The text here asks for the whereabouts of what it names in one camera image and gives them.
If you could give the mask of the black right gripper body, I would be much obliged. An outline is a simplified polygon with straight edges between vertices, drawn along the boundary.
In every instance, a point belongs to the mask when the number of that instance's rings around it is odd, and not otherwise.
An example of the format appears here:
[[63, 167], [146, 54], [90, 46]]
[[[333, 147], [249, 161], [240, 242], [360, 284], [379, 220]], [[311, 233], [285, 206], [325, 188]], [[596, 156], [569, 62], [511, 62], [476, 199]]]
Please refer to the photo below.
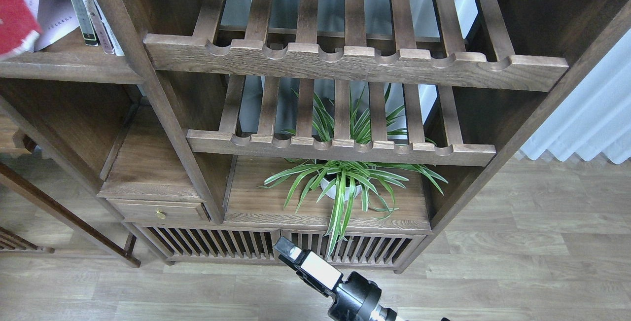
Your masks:
[[392, 308], [380, 305], [382, 289], [358, 272], [352, 272], [334, 290], [328, 315], [335, 321], [401, 321]]

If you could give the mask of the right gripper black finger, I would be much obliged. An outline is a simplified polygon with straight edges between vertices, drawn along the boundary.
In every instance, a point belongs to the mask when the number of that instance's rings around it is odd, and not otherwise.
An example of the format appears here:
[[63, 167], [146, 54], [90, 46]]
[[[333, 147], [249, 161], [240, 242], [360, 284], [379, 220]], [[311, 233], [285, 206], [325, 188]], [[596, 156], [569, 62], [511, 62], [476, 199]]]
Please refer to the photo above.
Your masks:
[[274, 245], [279, 259], [296, 271], [307, 285], [322, 295], [334, 296], [343, 274], [311, 250], [302, 250], [286, 237], [279, 237]]

